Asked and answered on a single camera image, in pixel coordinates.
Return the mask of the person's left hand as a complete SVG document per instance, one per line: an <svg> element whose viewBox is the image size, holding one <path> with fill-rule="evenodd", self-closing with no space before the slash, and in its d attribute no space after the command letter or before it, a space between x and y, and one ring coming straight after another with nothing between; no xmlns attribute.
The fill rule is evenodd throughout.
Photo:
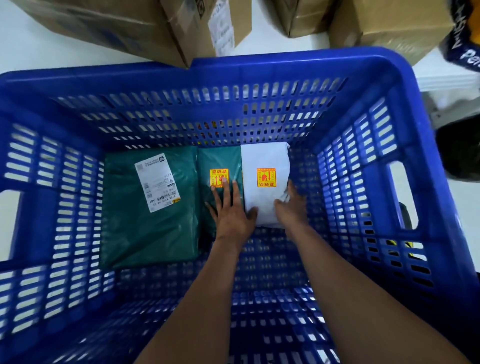
<svg viewBox="0 0 480 364"><path fill-rule="evenodd" d="M237 250L241 251L245 243L253 234L255 227L249 226L239 186L236 180L230 185L232 191L232 206L229 209L222 210L222 202L215 187L211 188L214 198L214 208L217 210L218 219L215 224L214 245L231 244Z"/></svg>

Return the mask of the person's right hand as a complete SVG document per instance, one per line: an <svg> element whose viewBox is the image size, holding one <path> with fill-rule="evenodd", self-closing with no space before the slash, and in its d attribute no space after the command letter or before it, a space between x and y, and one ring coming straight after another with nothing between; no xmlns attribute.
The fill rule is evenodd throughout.
<svg viewBox="0 0 480 364"><path fill-rule="evenodd" d="M285 230L286 235L291 239L292 234L309 225L307 218L306 198L297 192L293 180L287 183L287 194L289 196L291 210L288 214L277 215L279 223Z"/></svg>

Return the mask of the white parcel yellow sticker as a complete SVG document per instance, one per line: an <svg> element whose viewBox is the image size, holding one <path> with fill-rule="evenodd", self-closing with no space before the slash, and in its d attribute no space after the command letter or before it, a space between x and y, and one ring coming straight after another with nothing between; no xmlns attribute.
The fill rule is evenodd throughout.
<svg viewBox="0 0 480 364"><path fill-rule="evenodd" d="M267 142L241 146L244 204L247 211L257 208L256 226L282 228L274 202L290 199L288 182L291 163L287 142Z"/></svg>

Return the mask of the person's right forearm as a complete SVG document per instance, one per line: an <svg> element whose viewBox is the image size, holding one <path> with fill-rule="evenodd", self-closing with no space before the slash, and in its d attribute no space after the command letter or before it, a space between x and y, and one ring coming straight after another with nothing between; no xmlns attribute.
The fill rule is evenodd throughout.
<svg viewBox="0 0 480 364"><path fill-rule="evenodd" d="M470 364L451 342L333 250L307 223L297 246L342 364Z"/></svg>

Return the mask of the person's left forearm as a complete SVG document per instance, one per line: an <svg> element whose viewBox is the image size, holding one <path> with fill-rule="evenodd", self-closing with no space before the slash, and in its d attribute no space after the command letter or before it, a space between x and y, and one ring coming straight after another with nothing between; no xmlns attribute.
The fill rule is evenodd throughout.
<svg viewBox="0 0 480 364"><path fill-rule="evenodd" d="M223 236L185 296L134 364L226 364L231 297L245 237Z"/></svg>

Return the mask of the small green parcel yellow sticker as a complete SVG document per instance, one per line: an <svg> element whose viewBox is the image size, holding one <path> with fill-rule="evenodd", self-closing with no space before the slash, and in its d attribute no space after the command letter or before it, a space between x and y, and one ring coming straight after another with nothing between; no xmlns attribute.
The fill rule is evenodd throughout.
<svg viewBox="0 0 480 364"><path fill-rule="evenodd" d="M197 171L201 206L199 249L206 252L216 234L215 222L206 206L208 203L213 208L216 207L211 187L215 187L220 199L223 200L222 179L227 178L230 183L235 180L241 203L244 204L241 148L234 146L198 149Z"/></svg>

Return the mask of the large green parcel white label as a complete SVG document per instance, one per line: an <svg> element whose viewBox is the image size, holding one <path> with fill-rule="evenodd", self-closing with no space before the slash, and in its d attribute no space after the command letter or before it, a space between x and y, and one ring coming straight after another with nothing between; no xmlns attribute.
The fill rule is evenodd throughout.
<svg viewBox="0 0 480 364"><path fill-rule="evenodd" d="M198 257L197 157L195 146L106 154L102 268L120 270Z"/></svg>

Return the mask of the blue plastic perforated crate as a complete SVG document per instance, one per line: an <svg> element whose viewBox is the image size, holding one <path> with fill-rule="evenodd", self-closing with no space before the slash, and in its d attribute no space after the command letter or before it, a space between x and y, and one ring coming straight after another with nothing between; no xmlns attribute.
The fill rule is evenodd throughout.
<svg viewBox="0 0 480 364"><path fill-rule="evenodd" d="M309 221L480 364L480 281L411 66L380 47L0 75L0 364L130 364L205 264L102 270L105 156L287 142Z"/></svg>

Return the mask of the black rounded object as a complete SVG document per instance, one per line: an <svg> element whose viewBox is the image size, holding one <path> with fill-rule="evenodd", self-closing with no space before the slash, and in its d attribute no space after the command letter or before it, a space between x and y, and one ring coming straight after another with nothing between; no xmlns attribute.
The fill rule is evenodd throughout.
<svg viewBox="0 0 480 364"><path fill-rule="evenodd" d="M435 140L449 179L480 183L480 114L442 126Z"/></svg>

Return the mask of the small brown cardboard box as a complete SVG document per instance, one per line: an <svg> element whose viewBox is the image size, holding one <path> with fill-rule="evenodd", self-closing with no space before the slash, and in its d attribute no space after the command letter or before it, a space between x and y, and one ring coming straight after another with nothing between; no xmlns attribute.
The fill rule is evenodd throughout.
<svg viewBox="0 0 480 364"><path fill-rule="evenodd" d="M326 32L341 0L271 0L284 35L296 39Z"/></svg>

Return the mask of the large cardboard box white label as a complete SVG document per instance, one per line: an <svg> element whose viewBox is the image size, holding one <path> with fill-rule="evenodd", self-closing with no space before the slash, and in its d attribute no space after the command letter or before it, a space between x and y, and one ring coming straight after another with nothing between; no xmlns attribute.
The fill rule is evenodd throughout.
<svg viewBox="0 0 480 364"><path fill-rule="evenodd" d="M11 1L54 33L185 69L252 31L252 0Z"/></svg>

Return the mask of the plain brown cardboard box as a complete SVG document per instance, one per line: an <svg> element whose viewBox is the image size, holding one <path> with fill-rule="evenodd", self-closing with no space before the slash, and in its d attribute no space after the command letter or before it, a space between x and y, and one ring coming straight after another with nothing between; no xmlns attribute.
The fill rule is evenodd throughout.
<svg viewBox="0 0 480 364"><path fill-rule="evenodd" d="M413 66L454 25L448 0L341 0L327 34L330 48L384 47Z"/></svg>

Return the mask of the dark blue printed bag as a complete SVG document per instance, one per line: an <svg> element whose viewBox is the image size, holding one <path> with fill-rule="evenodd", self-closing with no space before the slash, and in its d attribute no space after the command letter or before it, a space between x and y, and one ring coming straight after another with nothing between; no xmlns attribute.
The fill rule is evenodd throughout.
<svg viewBox="0 0 480 364"><path fill-rule="evenodd" d="M445 61L480 74L480 0L449 0L454 22L439 46Z"/></svg>

